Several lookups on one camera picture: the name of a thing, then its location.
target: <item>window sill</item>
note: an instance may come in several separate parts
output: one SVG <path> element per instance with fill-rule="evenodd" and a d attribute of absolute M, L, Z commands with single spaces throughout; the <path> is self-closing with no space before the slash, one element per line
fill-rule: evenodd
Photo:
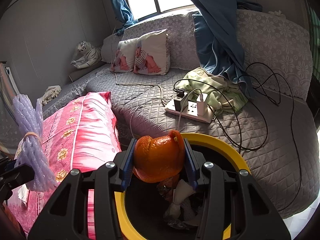
<path fill-rule="evenodd" d="M 195 5 L 187 5 L 187 6 L 182 6 L 182 7 L 174 8 L 171 10 L 167 10 L 162 13 L 156 12 L 156 13 L 153 13 L 153 14 L 150 14 L 150 15 L 147 15 L 145 17 L 138 19 L 138 23 L 145 22 L 145 21 L 151 20 L 151 19 L 156 19 L 157 17 L 165 16 L 166 14 L 170 15 L 170 13 L 175 12 L 175 11 L 193 11 L 195 9 L 197 10 L 197 7 Z"/>

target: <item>rubber band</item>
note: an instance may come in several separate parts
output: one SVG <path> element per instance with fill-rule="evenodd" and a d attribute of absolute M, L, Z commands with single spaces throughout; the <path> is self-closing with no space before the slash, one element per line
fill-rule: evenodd
<path fill-rule="evenodd" d="M 28 136 L 30 136 L 30 135 L 36 136 L 36 137 L 38 138 L 41 146 L 42 146 L 42 140 L 41 140 L 40 136 L 37 135 L 35 132 L 27 132 L 27 133 L 25 134 L 25 136 L 23 137 L 23 141 L 25 141 L 26 137 L 28 137 Z"/>

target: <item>white charger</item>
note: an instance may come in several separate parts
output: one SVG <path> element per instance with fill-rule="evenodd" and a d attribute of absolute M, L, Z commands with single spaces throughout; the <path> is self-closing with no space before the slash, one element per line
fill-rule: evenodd
<path fill-rule="evenodd" d="M 204 115 L 208 110 L 208 102 L 207 102 L 208 94 L 202 93 L 199 94 L 197 98 L 197 112 L 198 115 Z"/>

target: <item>window frame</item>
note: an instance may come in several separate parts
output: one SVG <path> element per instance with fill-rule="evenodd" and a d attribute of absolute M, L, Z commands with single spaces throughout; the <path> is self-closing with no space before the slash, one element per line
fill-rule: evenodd
<path fill-rule="evenodd" d="M 130 2 L 129 0 L 126 0 L 128 6 L 130 7 Z M 155 5 L 156 5 L 156 12 L 155 13 L 152 13 L 152 14 L 149 14 L 149 15 L 146 15 L 144 17 L 141 17 L 138 20 L 138 22 L 141 22 L 143 20 L 146 20 L 146 19 L 149 19 L 149 18 L 152 18 L 152 17 L 155 17 L 155 16 L 158 16 L 160 14 L 164 14 L 164 13 L 167 13 L 167 12 L 172 12 L 172 11 L 176 11 L 176 10 L 180 10 L 180 9 L 187 9 L 187 8 L 195 8 L 196 6 L 194 4 L 190 4 L 190 5 L 185 5 L 185 6 L 180 6 L 180 7 L 176 7 L 176 8 L 172 8 L 172 9 L 169 9 L 169 10 L 166 10 L 166 11 L 161 11 L 160 9 L 160 5 L 159 5 L 159 1 L 158 0 L 154 0 L 155 2 Z"/>

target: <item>curtain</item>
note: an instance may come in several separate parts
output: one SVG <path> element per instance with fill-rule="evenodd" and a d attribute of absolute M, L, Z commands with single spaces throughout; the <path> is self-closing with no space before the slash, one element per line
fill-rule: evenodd
<path fill-rule="evenodd" d="M 306 1 L 310 26 L 310 49 L 313 59 L 313 75 L 320 82 L 320 20 L 316 12 Z"/>
<path fill-rule="evenodd" d="M 133 19 L 131 9 L 129 8 L 126 0 L 111 0 L 111 4 L 116 15 L 116 19 L 123 23 L 122 28 L 117 30 L 117 35 L 121 36 L 126 28 L 136 24 L 138 20 Z"/>
<path fill-rule="evenodd" d="M 244 76 L 244 50 L 236 37 L 237 0 L 191 1 L 200 11 L 193 15 L 193 20 L 201 68 L 235 84 L 239 81 L 241 91 L 251 98 L 251 79 Z"/>
<path fill-rule="evenodd" d="M 16 95 L 6 69 L 0 63 L 0 151 L 6 154 L 14 154 L 21 140 L 12 106 Z"/>

